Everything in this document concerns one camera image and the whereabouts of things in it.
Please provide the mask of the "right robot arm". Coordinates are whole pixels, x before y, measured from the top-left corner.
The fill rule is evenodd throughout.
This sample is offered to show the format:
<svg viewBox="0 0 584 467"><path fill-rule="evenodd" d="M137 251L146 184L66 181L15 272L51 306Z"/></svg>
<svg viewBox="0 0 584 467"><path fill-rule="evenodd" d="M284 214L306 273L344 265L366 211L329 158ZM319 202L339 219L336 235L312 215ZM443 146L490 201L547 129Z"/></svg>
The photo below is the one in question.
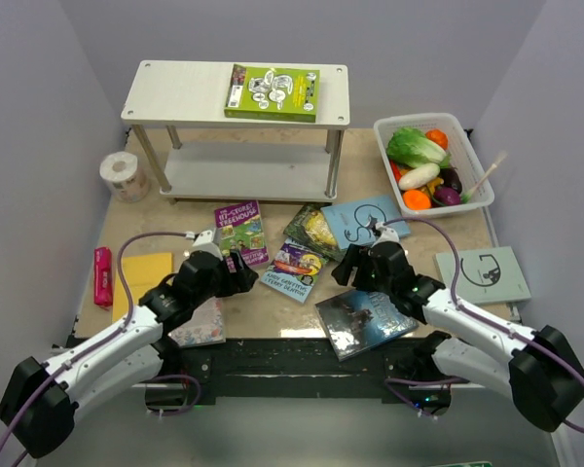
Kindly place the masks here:
<svg viewBox="0 0 584 467"><path fill-rule="evenodd" d="M342 286L383 293L404 315L437 328L432 344L414 359L424 381L445 375L482 385L546 432L566 423L584 400L584 369L560 331L536 331L467 303L415 272L395 241L351 245L332 276Z"/></svg>

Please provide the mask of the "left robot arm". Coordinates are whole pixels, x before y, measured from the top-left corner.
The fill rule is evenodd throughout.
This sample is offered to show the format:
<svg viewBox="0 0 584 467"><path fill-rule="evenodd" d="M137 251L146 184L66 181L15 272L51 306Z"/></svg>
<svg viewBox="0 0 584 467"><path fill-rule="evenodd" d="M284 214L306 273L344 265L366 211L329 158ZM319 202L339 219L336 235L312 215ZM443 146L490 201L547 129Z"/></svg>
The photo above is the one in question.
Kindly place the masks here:
<svg viewBox="0 0 584 467"><path fill-rule="evenodd" d="M3 437L39 459L94 407L140 381L176 379L182 358L169 333L208 300L246 293L257 279L237 252L225 259L211 248L194 251L105 330L44 362L20 361L0 402Z"/></svg>

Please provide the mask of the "green cartoon paperback book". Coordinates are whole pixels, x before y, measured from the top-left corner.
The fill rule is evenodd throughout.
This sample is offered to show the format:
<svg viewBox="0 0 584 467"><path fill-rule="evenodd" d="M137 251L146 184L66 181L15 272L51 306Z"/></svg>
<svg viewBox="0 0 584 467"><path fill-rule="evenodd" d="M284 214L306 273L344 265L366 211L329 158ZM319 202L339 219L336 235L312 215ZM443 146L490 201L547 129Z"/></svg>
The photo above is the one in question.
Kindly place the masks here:
<svg viewBox="0 0 584 467"><path fill-rule="evenodd" d="M235 64L224 115L227 118L314 124L320 71Z"/></svg>

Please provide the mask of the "blue Treehouse paperback book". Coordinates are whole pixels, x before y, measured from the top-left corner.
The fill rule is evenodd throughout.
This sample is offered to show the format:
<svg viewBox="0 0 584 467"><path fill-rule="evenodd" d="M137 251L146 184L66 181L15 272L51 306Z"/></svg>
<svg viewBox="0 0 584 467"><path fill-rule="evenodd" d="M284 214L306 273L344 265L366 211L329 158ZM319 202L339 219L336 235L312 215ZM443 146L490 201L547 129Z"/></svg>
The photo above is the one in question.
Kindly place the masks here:
<svg viewBox="0 0 584 467"><path fill-rule="evenodd" d="M261 276L261 282L276 292L304 304L328 259L286 238Z"/></svg>

